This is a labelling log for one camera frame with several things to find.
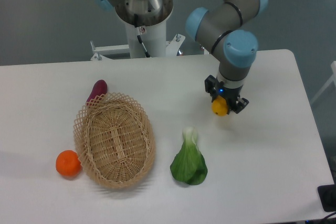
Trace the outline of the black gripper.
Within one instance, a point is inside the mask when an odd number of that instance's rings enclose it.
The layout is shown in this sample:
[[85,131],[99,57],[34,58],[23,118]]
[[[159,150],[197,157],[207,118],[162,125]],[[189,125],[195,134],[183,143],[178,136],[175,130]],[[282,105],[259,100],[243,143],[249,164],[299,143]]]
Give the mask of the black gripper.
[[247,99],[240,97],[242,86],[234,89],[227,88],[223,82],[216,80],[213,75],[209,75],[205,79],[204,84],[206,93],[209,93],[210,96],[214,96],[214,100],[218,96],[226,100],[229,111],[238,114],[249,104]]

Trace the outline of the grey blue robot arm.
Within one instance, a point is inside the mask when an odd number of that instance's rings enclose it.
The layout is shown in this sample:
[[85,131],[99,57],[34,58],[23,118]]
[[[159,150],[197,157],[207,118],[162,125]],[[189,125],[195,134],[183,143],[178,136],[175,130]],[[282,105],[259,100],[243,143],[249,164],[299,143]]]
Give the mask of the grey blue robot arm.
[[[173,0],[94,0],[104,10],[115,10],[127,30],[132,58],[164,57],[166,21]],[[257,38],[242,25],[261,14],[268,0],[223,0],[213,11],[200,7],[185,23],[186,33],[219,61],[216,76],[205,79],[205,91],[212,98],[212,110],[222,115],[239,113],[248,104],[241,89],[258,51]]]

